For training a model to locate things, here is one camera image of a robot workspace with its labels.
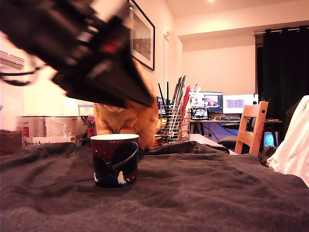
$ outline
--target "monitor screen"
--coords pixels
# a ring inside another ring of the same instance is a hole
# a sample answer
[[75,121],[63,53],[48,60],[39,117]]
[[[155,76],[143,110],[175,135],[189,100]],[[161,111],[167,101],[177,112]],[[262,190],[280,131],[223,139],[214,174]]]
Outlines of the monitor screen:
[[191,119],[192,120],[208,120],[209,112],[208,108],[191,108]]
[[222,113],[223,102],[221,92],[196,92],[193,93],[192,108],[204,107],[209,109],[209,113]]
[[258,104],[258,94],[240,94],[223,96],[224,114],[242,114],[245,105]]
[[[164,104],[166,105],[167,99],[164,98],[163,100],[164,100]],[[160,106],[160,104],[163,102],[162,98],[161,97],[157,97],[156,98],[156,102],[158,103],[159,115],[166,115],[165,110],[162,110],[162,113],[161,113],[161,106]]]

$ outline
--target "black curtain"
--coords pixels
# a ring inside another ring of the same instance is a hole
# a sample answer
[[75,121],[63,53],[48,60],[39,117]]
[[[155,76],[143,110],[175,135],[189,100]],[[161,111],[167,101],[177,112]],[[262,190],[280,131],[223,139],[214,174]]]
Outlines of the black curtain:
[[263,96],[269,101],[268,117],[282,120],[286,112],[309,94],[309,26],[281,32],[266,30],[263,41]]

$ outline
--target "wooden chair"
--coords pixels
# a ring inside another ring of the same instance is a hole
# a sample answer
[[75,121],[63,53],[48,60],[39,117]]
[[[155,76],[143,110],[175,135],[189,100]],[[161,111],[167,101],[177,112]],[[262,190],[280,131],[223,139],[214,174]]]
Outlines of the wooden chair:
[[[240,121],[235,153],[240,155],[242,145],[245,143],[250,147],[249,153],[251,155],[259,155],[267,108],[268,102],[266,101],[260,101],[258,105],[245,105]],[[250,117],[256,118],[253,132],[246,131],[247,122]]]

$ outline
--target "mug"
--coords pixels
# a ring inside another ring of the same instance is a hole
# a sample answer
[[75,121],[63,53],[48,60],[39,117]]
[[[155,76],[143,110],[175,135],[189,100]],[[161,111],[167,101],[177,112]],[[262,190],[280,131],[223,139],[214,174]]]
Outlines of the mug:
[[90,137],[95,184],[105,189],[134,185],[139,156],[137,134],[104,134]]

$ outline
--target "orange cat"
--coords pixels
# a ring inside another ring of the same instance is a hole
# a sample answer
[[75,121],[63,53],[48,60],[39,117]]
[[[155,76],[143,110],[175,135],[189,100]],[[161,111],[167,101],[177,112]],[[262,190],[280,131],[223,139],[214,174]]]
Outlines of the orange cat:
[[154,89],[146,75],[142,73],[142,67],[138,61],[133,59],[137,70],[142,77],[146,87],[154,98],[152,107],[146,107],[138,103],[128,101],[128,109],[94,104],[94,117],[97,133],[131,133],[140,136],[140,147],[142,149],[151,147],[154,142],[154,135],[158,131],[158,107],[154,95]]

